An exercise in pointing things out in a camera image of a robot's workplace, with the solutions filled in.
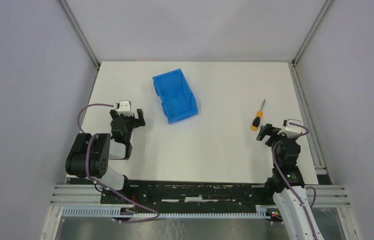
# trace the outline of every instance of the gray floor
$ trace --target gray floor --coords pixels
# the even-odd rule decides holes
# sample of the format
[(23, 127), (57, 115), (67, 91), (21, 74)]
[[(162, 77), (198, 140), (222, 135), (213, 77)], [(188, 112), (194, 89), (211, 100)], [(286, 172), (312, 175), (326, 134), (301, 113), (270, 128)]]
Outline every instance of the gray floor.
[[(343, 240), (335, 209), (313, 210), (326, 240)], [(288, 240), (285, 226), (263, 219), (169, 218), (145, 223), (118, 224), (104, 217), (66, 217), (58, 240)]]

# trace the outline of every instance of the white wall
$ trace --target white wall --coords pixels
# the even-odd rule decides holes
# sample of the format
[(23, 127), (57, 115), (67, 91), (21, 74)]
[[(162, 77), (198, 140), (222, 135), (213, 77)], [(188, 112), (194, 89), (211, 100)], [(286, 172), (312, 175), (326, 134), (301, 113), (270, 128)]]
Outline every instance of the white wall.
[(335, 1), (298, 70), (334, 180), (374, 240), (374, 0)]
[(39, 239), (94, 73), (56, 0), (0, 1), (0, 239)]
[(68, 0), (100, 61), (291, 60), (324, 0)]

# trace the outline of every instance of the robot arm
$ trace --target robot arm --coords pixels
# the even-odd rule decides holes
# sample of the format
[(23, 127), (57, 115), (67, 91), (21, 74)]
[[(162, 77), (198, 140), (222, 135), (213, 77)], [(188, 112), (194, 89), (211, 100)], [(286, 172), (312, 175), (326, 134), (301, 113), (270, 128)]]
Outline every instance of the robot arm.
[[(91, 145), (89, 173), (100, 182), (121, 190), (127, 177), (108, 167), (109, 159), (127, 160), (131, 156), (131, 136), (135, 128), (145, 126), (143, 111), (137, 109), (138, 118), (131, 112), (130, 101), (120, 101), (110, 110), (112, 134), (100, 133)], [(91, 134), (79, 133), (66, 159), (66, 172), (79, 178), (87, 176), (85, 160)]]
[(264, 188), (277, 205), (290, 239), (323, 240), (307, 201), (303, 177), (296, 165), (300, 145), (294, 136), (301, 134), (302, 128), (297, 126), (300, 124), (299, 120), (288, 119), (284, 121), (283, 128), (271, 124), (261, 127), (256, 139), (262, 141), (269, 136), (265, 144), (271, 147), (275, 158), (272, 177), (268, 178)]
[[(290, 189), (285, 188), (281, 193), (274, 193), (272, 197), (282, 215), (288, 237), (290, 239), (298, 240), (323, 240), (324, 238), (316, 225), (315, 218), (313, 217), (312, 211), (309, 207), (306, 197), (306, 190), (301, 186), (293, 186), (292, 188), (303, 200), (303, 205), (307, 209), (308, 216), (303, 209), (303, 205), (299, 203), (296, 196)], [(313, 229), (316, 232), (316, 237), (312, 237), (312, 229), (309, 221), (313, 225)]]

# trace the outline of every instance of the blue plastic bin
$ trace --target blue plastic bin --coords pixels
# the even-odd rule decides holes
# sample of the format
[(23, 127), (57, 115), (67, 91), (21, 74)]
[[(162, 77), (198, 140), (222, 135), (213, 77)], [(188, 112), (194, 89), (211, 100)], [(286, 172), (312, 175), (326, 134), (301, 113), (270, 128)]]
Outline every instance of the blue plastic bin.
[(198, 114), (196, 98), (180, 69), (154, 76), (153, 84), (170, 124)]

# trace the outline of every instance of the white tabletop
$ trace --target white tabletop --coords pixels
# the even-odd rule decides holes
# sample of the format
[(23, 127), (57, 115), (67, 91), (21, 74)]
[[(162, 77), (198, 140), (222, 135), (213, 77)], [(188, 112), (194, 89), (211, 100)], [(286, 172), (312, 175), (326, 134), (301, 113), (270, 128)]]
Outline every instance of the white tabletop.
[[(182, 69), (199, 114), (168, 124), (152, 77), (175, 69)], [(264, 99), (261, 125), (301, 120), (287, 63), (105, 61), (90, 104), (130, 100), (133, 111), (144, 111), (146, 126), (134, 129), (130, 159), (109, 163), (129, 179), (264, 183), (272, 175), (271, 149), (250, 129)], [(84, 131), (111, 133), (110, 109), (87, 109)], [(297, 142), (304, 181), (317, 184), (307, 139)]]

